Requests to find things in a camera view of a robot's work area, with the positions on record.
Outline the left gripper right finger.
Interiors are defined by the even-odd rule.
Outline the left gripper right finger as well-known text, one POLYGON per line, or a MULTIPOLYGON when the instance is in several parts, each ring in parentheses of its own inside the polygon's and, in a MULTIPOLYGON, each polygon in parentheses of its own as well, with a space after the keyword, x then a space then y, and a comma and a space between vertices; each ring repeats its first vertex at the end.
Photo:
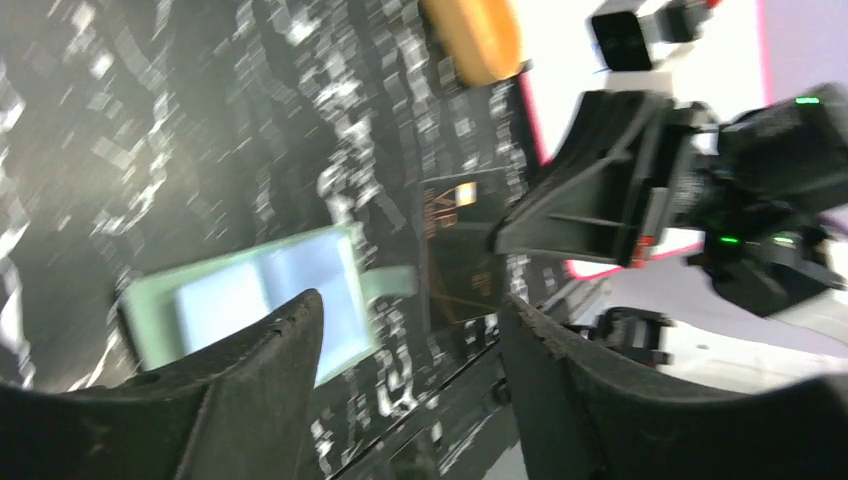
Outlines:
POLYGON ((531 479, 843 479, 847 379, 757 395, 703 386, 584 339, 515 295, 500 347, 531 479))

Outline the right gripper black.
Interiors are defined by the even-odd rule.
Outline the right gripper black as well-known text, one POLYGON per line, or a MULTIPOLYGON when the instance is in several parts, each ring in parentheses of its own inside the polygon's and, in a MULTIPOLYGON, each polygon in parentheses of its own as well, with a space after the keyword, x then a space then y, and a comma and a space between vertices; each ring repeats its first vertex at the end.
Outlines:
POLYGON ((585 92, 559 151, 495 227, 493 252, 633 265, 664 229, 694 229, 703 246, 688 264, 757 316, 845 289, 822 215, 847 202, 846 88, 822 83, 720 124, 711 154, 691 142, 704 113, 677 110, 663 137, 669 95, 585 92))

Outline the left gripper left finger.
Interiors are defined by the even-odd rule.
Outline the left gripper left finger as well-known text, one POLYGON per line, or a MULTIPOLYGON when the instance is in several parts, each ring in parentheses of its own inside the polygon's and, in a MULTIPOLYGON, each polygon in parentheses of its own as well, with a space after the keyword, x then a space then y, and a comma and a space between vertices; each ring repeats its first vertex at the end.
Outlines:
POLYGON ((323 338, 320 294, 114 387, 1 390, 5 479, 293 479, 323 338))

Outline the green card holder wallet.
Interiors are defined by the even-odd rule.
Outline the green card holder wallet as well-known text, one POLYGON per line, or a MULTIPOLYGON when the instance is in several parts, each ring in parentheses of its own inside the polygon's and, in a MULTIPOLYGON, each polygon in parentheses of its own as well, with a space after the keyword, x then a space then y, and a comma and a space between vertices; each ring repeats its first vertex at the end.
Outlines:
POLYGON ((139 278, 119 304, 143 369, 153 370, 252 325, 307 289, 324 304, 321 385, 378 349, 370 305, 415 295, 416 270, 365 269, 352 229, 331 226, 139 278))

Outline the black VIP credit card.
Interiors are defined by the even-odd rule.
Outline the black VIP credit card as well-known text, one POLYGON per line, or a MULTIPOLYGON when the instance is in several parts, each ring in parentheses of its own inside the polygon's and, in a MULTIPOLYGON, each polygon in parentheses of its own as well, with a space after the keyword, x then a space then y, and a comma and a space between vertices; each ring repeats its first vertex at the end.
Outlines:
POLYGON ((493 252, 492 238, 511 196, 506 169, 429 178, 420 189, 429 329, 496 313, 505 295, 506 260, 493 252))

